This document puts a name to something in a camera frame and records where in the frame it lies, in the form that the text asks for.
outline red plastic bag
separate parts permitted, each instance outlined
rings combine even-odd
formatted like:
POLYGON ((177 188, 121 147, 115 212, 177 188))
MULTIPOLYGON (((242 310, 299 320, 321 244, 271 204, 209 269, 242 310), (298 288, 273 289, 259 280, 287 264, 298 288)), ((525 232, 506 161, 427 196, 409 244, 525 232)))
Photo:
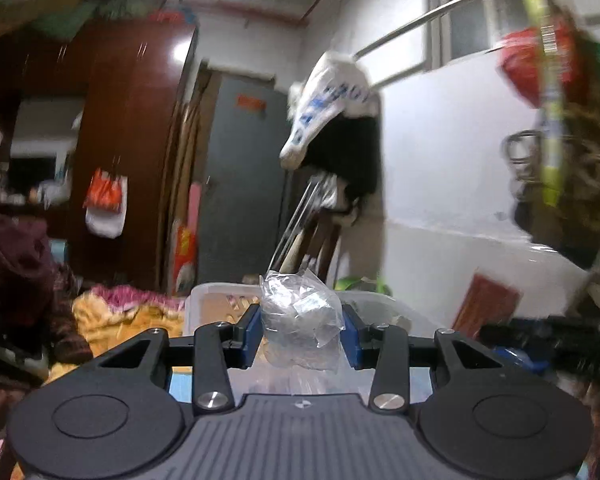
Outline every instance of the red plastic bag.
MULTIPOLYGON (((555 35, 562 64, 561 81, 568 102, 587 104, 589 79, 576 47, 576 31, 564 19, 556 20, 555 35)), ((541 48, 535 27, 507 34, 500 51, 500 69, 535 108, 541 107, 538 67, 541 48)))
POLYGON ((111 178, 109 173, 98 168, 87 190, 83 207, 94 207, 113 213, 120 212, 122 205, 122 185, 118 178, 111 178))

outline crumpled clear plastic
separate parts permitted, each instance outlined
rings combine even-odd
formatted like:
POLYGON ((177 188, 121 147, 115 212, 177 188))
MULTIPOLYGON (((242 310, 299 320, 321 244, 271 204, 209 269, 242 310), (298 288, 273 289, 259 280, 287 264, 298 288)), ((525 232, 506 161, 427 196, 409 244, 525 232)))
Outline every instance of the crumpled clear plastic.
POLYGON ((310 270, 260 278, 265 356, 276 367, 294 364, 312 370, 336 370, 342 304, 310 270))

